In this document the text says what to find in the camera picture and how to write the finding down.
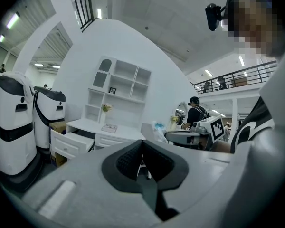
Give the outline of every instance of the white desk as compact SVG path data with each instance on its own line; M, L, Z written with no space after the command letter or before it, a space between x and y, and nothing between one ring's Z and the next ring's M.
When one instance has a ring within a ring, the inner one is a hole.
M95 121L86 118L68 122L66 126L67 126L66 132L70 132L69 127L73 127L90 133L101 134L115 138L128 139L128 140L145 139L142 133L136 128L119 125L117 127L116 133L108 133L101 130L102 127L104 126L103 124L99 124Z

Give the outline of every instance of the ceiling light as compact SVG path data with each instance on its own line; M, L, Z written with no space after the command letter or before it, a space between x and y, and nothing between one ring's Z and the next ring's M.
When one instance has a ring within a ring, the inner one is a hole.
M241 61L242 67L245 66L242 56L238 56L238 58Z
M9 23L7 24L7 28L10 29L10 28L13 26L13 24L18 20L19 16L20 16L20 15L18 14L18 12L15 13L15 14L13 15L13 17L11 17Z
M4 35L0 35L0 42L2 42L4 39Z
M97 9L97 14L98 14L98 18L102 19L103 17L101 16L101 9Z
M206 69L205 72L210 76L213 77L213 75Z

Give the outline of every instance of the white curved wall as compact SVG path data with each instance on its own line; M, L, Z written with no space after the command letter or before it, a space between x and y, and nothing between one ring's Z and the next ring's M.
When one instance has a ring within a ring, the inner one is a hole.
M196 91L173 61L145 36L117 20L97 19L74 44L61 64L53 90L66 95L66 120L79 119L87 103L87 89L95 77L101 56L114 57L152 71L144 123L167 123L180 102L188 102Z

